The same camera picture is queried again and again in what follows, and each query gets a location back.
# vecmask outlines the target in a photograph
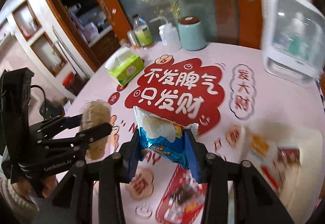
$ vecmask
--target white sterilizer cabinet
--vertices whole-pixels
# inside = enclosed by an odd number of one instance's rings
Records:
[[[325,18],[306,0],[262,0],[267,72],[308,86],[323,72]]]

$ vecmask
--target white squeeze bottle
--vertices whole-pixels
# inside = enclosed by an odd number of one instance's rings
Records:
[[[178,30],[176,27],[173,27],[173,24],[168,22],[165,17],[158,16],[149,21],[149,23],[157,21],[157,20],[164,20],[166,24],[159,26],[159,35],[162,40],[162,44],[168,46],[168,51],[178,51],[181,49],[181,42],[178,36]]]

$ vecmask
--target bottle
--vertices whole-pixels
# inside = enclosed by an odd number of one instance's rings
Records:
[[[291,22],[291,37],[287,52],[293,56],[299,54],[301,38],[304,35],[304,16],[301,12],[297,12],[295,18]]]
[[[173,24],[168,22],[165,17],[158,16],[149,21],[149,23],[157,21],[157,20],[164,20],[166,24],[159,26],[159,35],[162,40],[162,44],[168,46],[169,51],[178,51],[181,49],[181,42],[178,36],[178,30],[176,27],[173,27]]]
[[[136,14],[133,16],[133,30],[142,47],[153,45],[153,39],[147,23]]]

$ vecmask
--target black cable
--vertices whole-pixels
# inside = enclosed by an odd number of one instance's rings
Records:
[[[37,85],[37,84],[33,84],[33,85],[31,85],[31,86],[30,86],[30,89],[35,88],[35,87],[41,89],[42,92],[43,92],[43,95],[44,95],[44,115],[43,115],[43,119],[46,120],[46,96],[45,96],[45,91],[44,91],[43,88],[41,88],[41,87],[40,87],[39,85]]]

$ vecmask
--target wrapped bread roll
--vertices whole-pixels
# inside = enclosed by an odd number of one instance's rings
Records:
[[[110,105],[103,100],[96,100],[85,105],[82,113],[79,131],[90,129],[102,123],[109,123],[111,120]],[[92,160],[98,160],[105,154],[105,145],[108,135],[98,141],[89,144],[86,157]]]

